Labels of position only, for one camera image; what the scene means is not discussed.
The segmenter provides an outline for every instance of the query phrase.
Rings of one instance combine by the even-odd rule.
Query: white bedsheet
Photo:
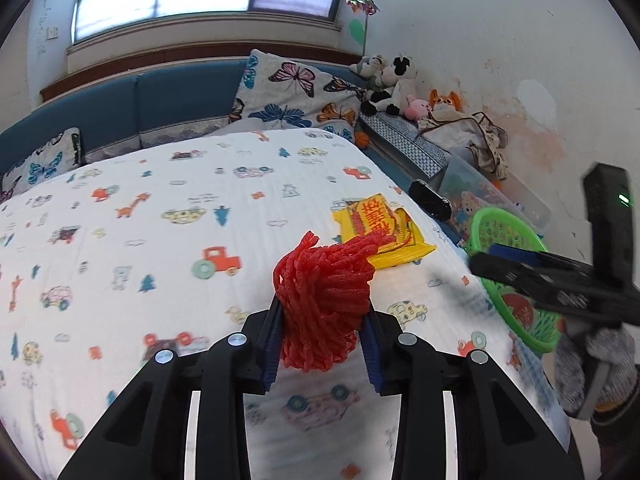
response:
[[[332,208],[379,192],[437,250],[418,265],[376,272],[374,306],[425,306],[424,318],[404,329],[441,351],[457,353],[483,333],[486,350],[566,447],[567,419],[540,362],[512,341],[437,224],[347,140],[279,130],[130,153],[0,206],[0,416],[36,473],[59,474],[152,352],[146,344],[175,340],[186,354],[237,331],[248,313],[270,306],[272,269],[307,230],[334,243]],[[223,248],[211,256],[218,272],[197,278],[193,264],[210,247]],[[228,267],[239,269],[230,275]],[[209,267],[195,270],[206,275]],[[337,415],[311,424],[286,408],[293,395],[331,404],[336,385],[350,392]],[[271,392],[248,397],[245,409],[257,480],[391,476],[399,399],[375,394],[359,348],[328,373],[281,368]],[[456,478],[450,416],[448,428]],[[193,453],[190,430],[187,478]]]

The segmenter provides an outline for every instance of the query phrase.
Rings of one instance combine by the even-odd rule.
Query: window sill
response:
[[[132,54],[171,46],[282,42],[336,49],[340,27],[331,22],[262,12],[182,14],[133,23],[69,47],[69,74]]]

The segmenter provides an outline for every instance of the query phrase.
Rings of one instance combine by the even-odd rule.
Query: screw head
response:
[[[174,353],[171,350],[161,350],[156,354],[156,362],[161,365],[168,363],[174,358]]]
[[[479,365],[483,365],[489,361],[489,356],[482,350],[474,350],[471,352],[471,360]]]
[[[230,335],[226,338],[226,342],[231,346],[242,346],[246,343],[246,336],[241,332],[236,332],[235,334]]]
[[[411,332],[403,332],[398,336],[398,342],[401,345],[412,346],[418,342],[418,338]]]

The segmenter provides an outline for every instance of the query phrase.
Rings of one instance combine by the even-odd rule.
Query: gloved hand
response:
[[[636,342],[625,328],[603,328],[586,337],[586,349],[599,361],[612,365],[595,410],[614,410],[626,402],[636,387]],[[564,333],[556,347],[555,358],[556,391],[560,405],[567,413],[578,412],[585,396],[582,359],[574,342]]]

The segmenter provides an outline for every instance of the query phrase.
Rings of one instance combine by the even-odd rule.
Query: orange fox plush toy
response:
[[[449,92],[448,96],[439,95],[438,91],[434,88],[429,94],[429,104],[432,110],[446,110],[447,108],[453,108],[456,111],[461,110],[460,97],[455,92]]]

